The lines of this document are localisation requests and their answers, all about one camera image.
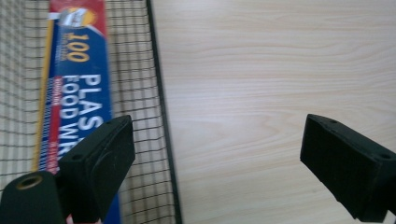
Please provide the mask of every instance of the food wrap box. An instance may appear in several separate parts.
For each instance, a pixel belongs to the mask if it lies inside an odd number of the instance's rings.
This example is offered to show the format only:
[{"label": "food wrap box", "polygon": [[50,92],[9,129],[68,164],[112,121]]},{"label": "food wrap box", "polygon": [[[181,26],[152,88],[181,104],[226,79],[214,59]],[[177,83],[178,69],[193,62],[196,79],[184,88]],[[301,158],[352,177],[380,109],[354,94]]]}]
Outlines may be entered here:
[{"label": "food wrap box", "polygon": [[[33,170],[55,174],[65,153],[112,118],[106,45],[103,0],[49,1]],[[105,223],[120,223],[118,196]]]}]

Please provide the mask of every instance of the wooden table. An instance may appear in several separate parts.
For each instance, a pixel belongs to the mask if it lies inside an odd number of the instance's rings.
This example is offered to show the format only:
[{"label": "wooden table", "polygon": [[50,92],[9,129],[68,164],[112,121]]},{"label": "wooden table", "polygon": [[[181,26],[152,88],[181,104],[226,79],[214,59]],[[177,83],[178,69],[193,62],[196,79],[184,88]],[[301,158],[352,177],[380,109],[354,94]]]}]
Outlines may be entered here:
[{"label": "wooden table", "polygon": [[359,222],[300,162],[304,122],[396,149],[396,3],[154,5],[185,222]]}]

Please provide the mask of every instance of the light wood surface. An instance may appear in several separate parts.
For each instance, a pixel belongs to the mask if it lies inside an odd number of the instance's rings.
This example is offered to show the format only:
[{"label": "light wood surface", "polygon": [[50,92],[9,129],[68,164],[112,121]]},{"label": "light wood surface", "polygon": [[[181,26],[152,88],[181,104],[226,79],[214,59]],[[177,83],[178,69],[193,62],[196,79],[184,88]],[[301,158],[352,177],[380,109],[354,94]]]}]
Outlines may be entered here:
[{"label": "light wood surface", "polygon": [[396,149],[396,3],[154,6],[185,222],[358,223],[300,162],[304,122]]}]

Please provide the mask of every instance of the black plastic part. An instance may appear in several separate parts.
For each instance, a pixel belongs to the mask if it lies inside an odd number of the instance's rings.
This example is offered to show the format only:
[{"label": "black plastic part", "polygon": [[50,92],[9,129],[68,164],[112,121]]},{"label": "black plastic part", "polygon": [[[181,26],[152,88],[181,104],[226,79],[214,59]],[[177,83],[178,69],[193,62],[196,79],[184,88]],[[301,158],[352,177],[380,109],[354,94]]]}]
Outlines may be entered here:
[{"label": "black plastic part", "polygon": [[0,223],[64,224],[54,176],[40,171],[10,182],[1,199]]},{"label": "black plastic part", "polygon": [[130,116],[102,124],[59,160],[70,188],[75,222],[105,219],[107,210],[134,161]]},{"label": "black plastic part", "polygon": [[354,218],[382,222],[394,213],[396,154],[344,124],[308,115],[301,161]]}]

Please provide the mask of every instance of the metal wire mesh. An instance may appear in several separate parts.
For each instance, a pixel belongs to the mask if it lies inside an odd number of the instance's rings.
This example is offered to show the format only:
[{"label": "metal wire mesh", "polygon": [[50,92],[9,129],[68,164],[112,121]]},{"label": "metal wire mesh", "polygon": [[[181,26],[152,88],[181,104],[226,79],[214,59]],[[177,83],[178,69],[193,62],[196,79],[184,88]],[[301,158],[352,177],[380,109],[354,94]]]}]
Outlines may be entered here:
[{"label": "metal wire mesh", "polygon": [[[49,2],[0,2],[0,190],[30,171]],[[114,116],[134,121],[123,223],[181,223],[150,1],[106,1]]]}]

